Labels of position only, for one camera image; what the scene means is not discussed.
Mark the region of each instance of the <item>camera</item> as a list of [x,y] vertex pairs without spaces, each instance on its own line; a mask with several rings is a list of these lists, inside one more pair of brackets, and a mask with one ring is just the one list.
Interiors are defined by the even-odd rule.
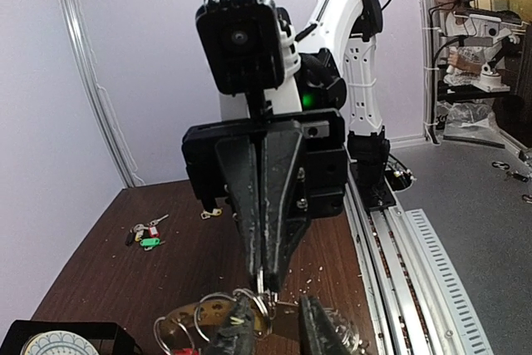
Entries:
[[273,0],[204,0],[196,27],[218,90],[250,94],[284,80]]

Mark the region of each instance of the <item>hole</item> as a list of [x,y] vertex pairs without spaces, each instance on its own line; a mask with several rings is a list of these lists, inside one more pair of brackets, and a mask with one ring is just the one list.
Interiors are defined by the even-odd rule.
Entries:
[[308,135],[310,137],[314,137],[318,134],[318,128],[313,126],[312,128],[308,128]]

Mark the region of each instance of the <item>wooden table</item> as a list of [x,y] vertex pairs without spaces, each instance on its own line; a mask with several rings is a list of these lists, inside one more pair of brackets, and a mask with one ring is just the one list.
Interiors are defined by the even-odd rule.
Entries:
[[[117,322],[145,354],[161,354],[151,332],[156,318],[207,293],[247,287],[243,247],[231,215],[201,220],[200,212],[188,182],[123,190],[72,255],[33,319]],[[159,225],[164,245],[150,252],[124,245],[130,227],[164,214],[170,215]],[[318,296],[374,343],[344,214],[313,222],[291,270],[282,301],[293,302],[303,291]],[[293,355],[298,345],[270,337],[259,344],[258,353]]]

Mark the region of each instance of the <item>bolt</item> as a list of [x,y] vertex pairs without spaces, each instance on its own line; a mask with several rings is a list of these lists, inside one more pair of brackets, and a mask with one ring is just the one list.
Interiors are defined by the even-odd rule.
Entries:
[[298,206],[298,208],[300,210],[306,210],[308,208],[308,203],[307,203],[307,199],[300,199],[298,200],[298,202],[296,203],[296,205]]
[[305,169],[303,167],[299,168],[298,180],[305,180]]

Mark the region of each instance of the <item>green light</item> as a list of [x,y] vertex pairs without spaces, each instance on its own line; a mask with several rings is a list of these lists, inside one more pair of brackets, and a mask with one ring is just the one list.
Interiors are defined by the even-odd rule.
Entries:
[[314,105],[314,96],[307,93],[303,95],[301,102],[303,104],[303,108],[312,108]]

